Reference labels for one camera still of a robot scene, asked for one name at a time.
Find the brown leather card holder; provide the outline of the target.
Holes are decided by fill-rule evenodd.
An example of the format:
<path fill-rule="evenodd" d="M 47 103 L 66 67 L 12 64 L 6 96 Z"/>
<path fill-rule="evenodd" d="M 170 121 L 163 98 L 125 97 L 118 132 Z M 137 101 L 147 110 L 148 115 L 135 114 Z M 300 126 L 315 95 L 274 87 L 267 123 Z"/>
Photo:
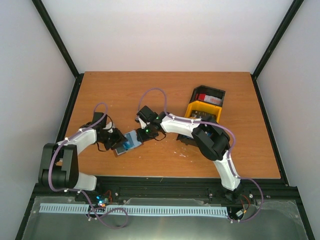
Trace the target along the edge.
<path fill-rule="evenodd" d="M 116 156 L 123 155 L 128 151 L 138 148 L 142 145 L 142 142 L 138 140 L 138 135 L 135 130 L 129 131 L 124 134 L 126 141 L 124 141 L 120 146 L 118 146 L 114 152 Z"/>

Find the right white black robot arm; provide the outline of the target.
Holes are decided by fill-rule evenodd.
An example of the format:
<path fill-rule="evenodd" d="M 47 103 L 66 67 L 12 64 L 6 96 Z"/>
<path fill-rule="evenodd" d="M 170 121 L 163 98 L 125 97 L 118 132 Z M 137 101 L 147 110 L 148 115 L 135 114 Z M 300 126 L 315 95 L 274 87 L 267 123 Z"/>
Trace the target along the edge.
<path fill-rule="evenodd" d="M 165 111 L 158 114 L 145 105 L 137 112 L 136 121 L 140 123 L 137 138 L 142 142 L 155 139 L 159 133 L 175 133 L 194 140 L 201 154 L 214 163 L 219 173 L 223 187 L 220 196 L 230 203 L 238 201 L 242 185 L 231 157 L 230 136 L 214 118 L 186 118 Z"/>

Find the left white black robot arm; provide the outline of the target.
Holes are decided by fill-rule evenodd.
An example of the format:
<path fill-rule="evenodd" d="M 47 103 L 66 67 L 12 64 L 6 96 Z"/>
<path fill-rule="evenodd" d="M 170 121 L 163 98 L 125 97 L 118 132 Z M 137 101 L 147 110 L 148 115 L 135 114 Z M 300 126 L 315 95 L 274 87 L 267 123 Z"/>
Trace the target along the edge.
<path fill-rule="evenodd" d="M 124 134 L 107 122 L 108 115 L 94 112 L 92 121 L 82 125 L 70 137 L 57 143 L 47 143 L 42 150 L 38 182 L 54 192 L 64 190 L 86 191 L 92 201 L 103 198 L 104 188 L 97 177 L 80 172 L 78 155 L 87 147 L 102 144 L 106 151 L 115 150 L 127 141 Z"/>

